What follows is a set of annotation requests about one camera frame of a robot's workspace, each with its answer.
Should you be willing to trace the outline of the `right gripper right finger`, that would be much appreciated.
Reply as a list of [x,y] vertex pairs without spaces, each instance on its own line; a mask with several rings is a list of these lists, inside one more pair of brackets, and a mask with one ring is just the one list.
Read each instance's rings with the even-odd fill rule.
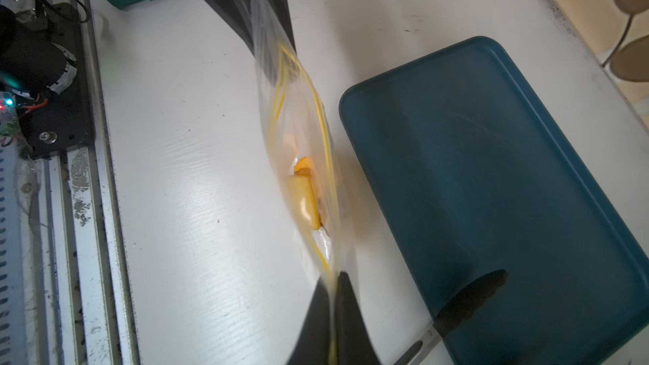
[[338,364],[380,364],[346,272],[336,286],[336,356]]

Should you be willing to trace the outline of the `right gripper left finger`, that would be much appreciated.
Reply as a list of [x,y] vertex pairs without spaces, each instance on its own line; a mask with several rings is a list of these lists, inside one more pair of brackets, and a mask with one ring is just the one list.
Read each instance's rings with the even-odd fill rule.
[[287,365],[326,365],[330,358],[330,344],[331,299],[326,284],[319,279]]

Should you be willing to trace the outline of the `black tongs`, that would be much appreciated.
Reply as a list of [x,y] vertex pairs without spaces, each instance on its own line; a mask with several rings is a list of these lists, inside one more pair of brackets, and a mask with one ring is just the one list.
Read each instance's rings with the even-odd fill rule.
[[395,364],[421,364],[446,336],[471,319],[478,309],[505,285],[508,277],[509,273],[506,270],[495,270],[466,285],[439,311],[432,326],[395,361]]

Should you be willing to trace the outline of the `clear zip bag yellow strip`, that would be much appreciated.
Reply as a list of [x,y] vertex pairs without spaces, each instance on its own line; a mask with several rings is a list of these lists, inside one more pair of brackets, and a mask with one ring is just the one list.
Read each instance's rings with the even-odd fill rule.
[[270,165],[287,211],[287,179],[311,179],[321,228],[300,229],[303,262],[316,284],[321,279],[331,299],[331,344],[328,364],[336,356],[335,300],[341,272],[357,269],[351,221],[340,164],[324,104],[269,0],[251,0],[253,54],[259,91],[260,121]]

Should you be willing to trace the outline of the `yellow square cookie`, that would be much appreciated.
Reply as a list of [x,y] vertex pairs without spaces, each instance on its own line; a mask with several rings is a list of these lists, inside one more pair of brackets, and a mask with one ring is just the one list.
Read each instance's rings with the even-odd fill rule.
[[287,179],[289,207],[300,229],[318,231],[321,219],[313,185],[309,177],[290,176]]

